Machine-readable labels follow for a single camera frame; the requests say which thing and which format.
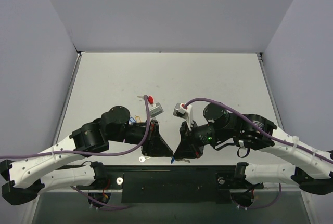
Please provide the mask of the blue key tag with keys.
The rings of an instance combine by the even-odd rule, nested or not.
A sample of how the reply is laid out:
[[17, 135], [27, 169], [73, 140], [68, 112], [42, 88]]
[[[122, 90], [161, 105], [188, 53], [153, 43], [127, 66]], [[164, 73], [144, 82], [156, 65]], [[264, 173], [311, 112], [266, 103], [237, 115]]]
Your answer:
[[185, 163], [190, 163], [191, 161], [188, 159], [175, 159], [174, 157], [171, 158], [171, 164], [175, 162], [185, 162]]

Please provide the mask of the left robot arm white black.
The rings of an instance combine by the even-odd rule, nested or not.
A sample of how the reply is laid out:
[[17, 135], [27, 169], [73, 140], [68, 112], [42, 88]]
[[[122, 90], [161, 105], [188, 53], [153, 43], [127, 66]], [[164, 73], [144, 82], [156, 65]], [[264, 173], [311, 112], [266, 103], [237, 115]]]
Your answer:
[[173, 156], [173, 151], [159, 133], [156, 120], [131, 124], [129, 110], [115, 106], [101, 118], [84, 124], [45, 150], [43, 156], [1, 161], [1, 176], [6, 180], [1, 187], [3, 199], [11, 205], [21, 205], [43, 192], [62, 187], [109, 187], [111, 178], [101, 162], [68, 169], [64, 166], [107, 151], [110, 141], [138, 145], [142, 155], [148, 157]]

